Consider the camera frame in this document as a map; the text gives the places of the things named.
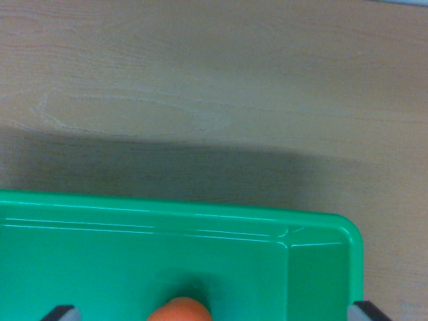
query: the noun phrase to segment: wood grain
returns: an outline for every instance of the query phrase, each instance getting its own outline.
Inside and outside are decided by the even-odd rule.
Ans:
[[[334,212],[428,319],[428,9],[0,3],[0,185]]]

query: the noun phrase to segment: orange object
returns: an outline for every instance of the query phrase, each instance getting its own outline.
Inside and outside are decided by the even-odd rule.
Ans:
[[[213,321],[201,303],[191,298],[175,298],[156,309],[147,321]]]

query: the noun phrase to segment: orange ball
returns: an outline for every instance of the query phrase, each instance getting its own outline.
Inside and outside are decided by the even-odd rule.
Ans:
[[[175,298],[156,309],[147,321],[213,321],[201,303],[191,298]]]

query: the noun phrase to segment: table surface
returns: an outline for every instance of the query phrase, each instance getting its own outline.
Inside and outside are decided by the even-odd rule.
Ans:
[[[428,319],[428,9],[0,4],[0,187],[339,213]]]

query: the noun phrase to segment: green plastic tray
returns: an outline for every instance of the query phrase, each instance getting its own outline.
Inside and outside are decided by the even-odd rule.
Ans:
[[[191,296],[214,321],[346,321],[362,276],[337,215],[0,191],[0,320],[146,320]]]

